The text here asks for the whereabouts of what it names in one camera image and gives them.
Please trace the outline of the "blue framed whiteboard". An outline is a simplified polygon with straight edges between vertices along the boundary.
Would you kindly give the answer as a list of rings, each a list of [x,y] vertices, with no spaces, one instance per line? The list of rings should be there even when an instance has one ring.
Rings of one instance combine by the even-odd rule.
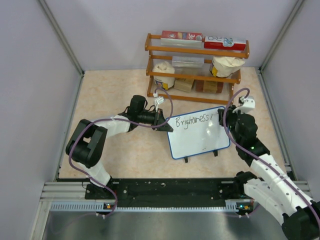
[[[173,131],[167,133],[171,157],[174,160],[217,152],[230,146],[231,141],[219,123],[218,106],[172,116],[168,124]]]

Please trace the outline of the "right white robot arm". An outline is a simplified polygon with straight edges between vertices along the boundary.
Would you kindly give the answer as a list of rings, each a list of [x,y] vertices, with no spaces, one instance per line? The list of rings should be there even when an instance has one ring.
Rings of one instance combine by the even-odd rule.
[[[257,137],[255,118],[231,105],[218,110],[218,121],[238,156],[253,170],[234,177],[234,194],[248,196],[261,205],[276,219],[287,239],[319,239],[320,203],[304,193],[277,164]]]

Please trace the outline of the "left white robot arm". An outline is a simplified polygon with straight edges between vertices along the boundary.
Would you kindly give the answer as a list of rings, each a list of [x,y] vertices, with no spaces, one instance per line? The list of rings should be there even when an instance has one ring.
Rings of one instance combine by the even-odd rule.
[[[106,139],[131,132],[138,126],[173,132],[160,108],[165,98],[156,93],[153,96],[154,105],[149,109],[146,109],[148,102],[145,97],[134,95],[123,112],[95,121],[82,119],[74,130],[65,148],[69,165],[85,174],[96,185],[96,192],[102,198],[109,198],[114,191],[109,183],[112,177],[101,162]]]

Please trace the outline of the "brown cardboard box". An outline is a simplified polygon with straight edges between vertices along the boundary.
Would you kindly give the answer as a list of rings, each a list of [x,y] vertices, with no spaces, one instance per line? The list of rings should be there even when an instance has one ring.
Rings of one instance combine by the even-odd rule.
[[[189,93],[193,88],[194,81],[192,78],[177,78],[174,82],[174,88]]]

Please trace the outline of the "wooden three tier rack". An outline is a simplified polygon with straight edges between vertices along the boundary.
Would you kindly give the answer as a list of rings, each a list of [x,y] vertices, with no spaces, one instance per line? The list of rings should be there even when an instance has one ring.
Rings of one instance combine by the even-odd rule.
[[[183,47],[173,47],[173,46],[157,46],[152,44],[152,40],[160,40],[161,36],[156,34],[148,33],[144,45],[144,49],[149,52],[148,63],[146,67],[146,75],[149,77],[149,83],[146,95],[152,97],[155,88],[158,86],[155,83],[155,77],[173,77],[175,79],[194,79],[193,87],[190,93],[183,93],[175,90],[173,87],[170,88],[170,96],[173,100],[190,101],[198,103],[209,103],[226,105],[231,97],[234,95],[235,85],[241,82],[241,71],[231,74],[229,77],[214,77],[209,72],[209,66],[212,62],[211,59],[207,57],[219,56],[219,57],[239,57],[243,59],[248,59],[250,56],[250,45],[249,41],[246,41],[246,47],[243,51],[231,51],[231,50],[218,50],[218,49],[208,49],[208,48],[183,48]],[[202,67],[197,73],[189,74],[183,73],[182,70],[176,70],[175,73],[160,73],[153,71],[155,60],[159,61],[171,61],[173,58],[172,54],[189,54],[189,55],[204,55],[205,66]],[[223,89],[221,93],[206,93],[197,92],[195,80],[202,81],[213,81],[222,82]]]

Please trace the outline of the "white bag right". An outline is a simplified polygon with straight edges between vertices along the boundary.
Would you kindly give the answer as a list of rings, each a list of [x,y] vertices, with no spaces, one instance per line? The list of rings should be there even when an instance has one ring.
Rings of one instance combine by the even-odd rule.
[[[227,78],[241,69],[245,60],[239,57],[213,56],[209,72],[218,78]]]

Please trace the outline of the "clear plastic box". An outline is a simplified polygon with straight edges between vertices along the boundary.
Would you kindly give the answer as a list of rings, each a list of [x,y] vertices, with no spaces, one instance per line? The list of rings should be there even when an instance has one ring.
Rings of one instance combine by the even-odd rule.
[[[171,64],[177,68],[202,68],[205,63],[203,57],[191,57],[191,56],[173,56]]]

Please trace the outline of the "red white box right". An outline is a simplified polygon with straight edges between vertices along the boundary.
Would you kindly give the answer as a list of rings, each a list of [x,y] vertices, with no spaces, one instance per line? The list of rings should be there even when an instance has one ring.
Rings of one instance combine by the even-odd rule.
[[[206,36],[204,48],[214,50],[243,51],[247,46],[245,39],[234,37]]]

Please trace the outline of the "red foil box left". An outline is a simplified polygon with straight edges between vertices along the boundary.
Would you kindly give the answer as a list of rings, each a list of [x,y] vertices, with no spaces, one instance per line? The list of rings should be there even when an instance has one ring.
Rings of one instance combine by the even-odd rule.
[[[203,35],[198,32],[182,32],[182,31],[168,31],[163,30],[161,33],[161,40],[173,41],[197,41],[201,42]]]

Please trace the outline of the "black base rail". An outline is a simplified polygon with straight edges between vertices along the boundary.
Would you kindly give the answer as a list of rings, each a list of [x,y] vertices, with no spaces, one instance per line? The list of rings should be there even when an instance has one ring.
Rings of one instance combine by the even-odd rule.
[[[124,208],[225,207],[227,200],[238,210],[255,207],[232,178],[114,178],[106,188],[88,184],[85,199],[118,199]]]

